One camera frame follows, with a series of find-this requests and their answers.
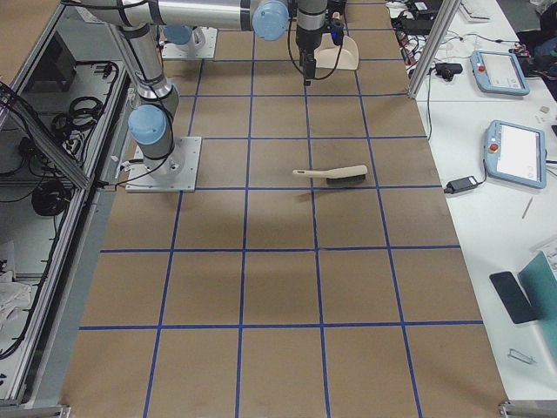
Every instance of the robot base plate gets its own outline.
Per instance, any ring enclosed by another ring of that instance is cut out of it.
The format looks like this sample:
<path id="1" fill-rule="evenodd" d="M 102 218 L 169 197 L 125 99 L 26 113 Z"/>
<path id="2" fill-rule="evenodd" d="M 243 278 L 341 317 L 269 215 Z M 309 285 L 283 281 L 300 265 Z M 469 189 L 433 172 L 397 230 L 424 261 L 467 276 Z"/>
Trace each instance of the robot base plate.
<path id="1" fill-rule="evenodd" d="M 214 58 L 218 31 L 214 28 L 201 28 L 205 35 L 205 44 L 191 51 L 180 50 L 175 44 L 166 44 L 163 48 L 164 61 L 192 61 L 196 59 Z"/>
<path id="2" fill-rule="evenodd" d="M 181 152 L 184 167 L 178 174 L 164 176 L 146 175 L 141 179 L 126 183 L 128 192 L 195 192 L 198 177 L 199 156 L 201 154 L 201 137 L 175 138 L 174 152 Z M 136 148 L 133 158 L 143 158 L 143 153 Z M 130 170 L 130 179 L 147 173 L 143 164 L 133 165 Z"/>

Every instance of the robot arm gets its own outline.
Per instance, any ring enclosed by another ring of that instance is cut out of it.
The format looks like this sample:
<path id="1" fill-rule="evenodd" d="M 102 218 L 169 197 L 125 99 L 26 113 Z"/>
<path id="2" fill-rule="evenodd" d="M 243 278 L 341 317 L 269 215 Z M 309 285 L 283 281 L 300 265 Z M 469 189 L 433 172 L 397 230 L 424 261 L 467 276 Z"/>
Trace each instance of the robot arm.
<path id="1" fill-rule="evenodd" d="M 253 30 L 263 39 L 276 40 L 284 35 L 289 15 L 297 10 L 299 70 L 304 75 L 305 85 L 309 85 L 310 80 L 315 79 L 314 51 L 334 20 L 327 22 L 327 0 L 61 1 L 62 4 L 83 6 L 109 24 L 141 102 L 136 104 L 139 106 L 128 120 L 131 135 L 143 153 L 147 172 L 153 177 L 167 178 L 178 176 L 185 163 L 183 153 L 177 149 L 180 148 L 179 141 L 173 137 L 172 131 L 178 92 L 164 74 L 158 45 L 151 32 L 152 25 Z M 170 189 L 180 190 L 174 186 Z"/>

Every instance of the white dustpan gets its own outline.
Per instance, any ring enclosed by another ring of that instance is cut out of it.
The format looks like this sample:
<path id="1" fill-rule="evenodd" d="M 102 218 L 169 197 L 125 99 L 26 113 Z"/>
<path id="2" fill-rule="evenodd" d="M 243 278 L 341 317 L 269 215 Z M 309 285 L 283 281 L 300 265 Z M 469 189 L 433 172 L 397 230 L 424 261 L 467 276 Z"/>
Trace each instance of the white dustpan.
<path id="1" fill-rule="evenodd" d="M 359 53 L 358 45 L 351 37 L 344 37 L 342 51 L 340 52 L 339 70 L 356 70 L 358 68 Z M 321 45 L 315 50 L 315 59 L 318 68 L 333 68 L 339 54 L 339 47 L 331 40 L 331 35 L 321 38 Z"/>

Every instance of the brush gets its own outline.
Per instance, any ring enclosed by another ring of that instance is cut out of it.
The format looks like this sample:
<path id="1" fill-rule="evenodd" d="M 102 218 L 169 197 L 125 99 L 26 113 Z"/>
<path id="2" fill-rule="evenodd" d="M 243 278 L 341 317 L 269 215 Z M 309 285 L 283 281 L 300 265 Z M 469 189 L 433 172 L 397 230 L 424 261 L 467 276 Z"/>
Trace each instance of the brush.
<path id="1" fill-rule="evenodd" d="M 367 167 L 355 165 L 352 167 L 333 168 L 332 170 L 294 170 L 295 177 L 306 177 L 309 179 L 326 179 L 328 185 L 342 185 L 345 183 L 357 183 L 366 179 Z"/>

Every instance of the phone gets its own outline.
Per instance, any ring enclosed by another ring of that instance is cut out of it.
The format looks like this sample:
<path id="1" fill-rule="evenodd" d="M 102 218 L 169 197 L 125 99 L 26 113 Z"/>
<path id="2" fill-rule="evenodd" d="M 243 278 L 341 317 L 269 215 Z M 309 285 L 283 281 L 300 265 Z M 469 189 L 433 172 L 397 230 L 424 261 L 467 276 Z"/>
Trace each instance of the phone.
<path id="1" fill-rule="evenodd" d="M 515 324 L 523 324 L 536 320 L 536 316 L 530 302 L 520 289 L 511 272 L 491 274 L 489 279 L 493 283 L 505 309 Z"/>

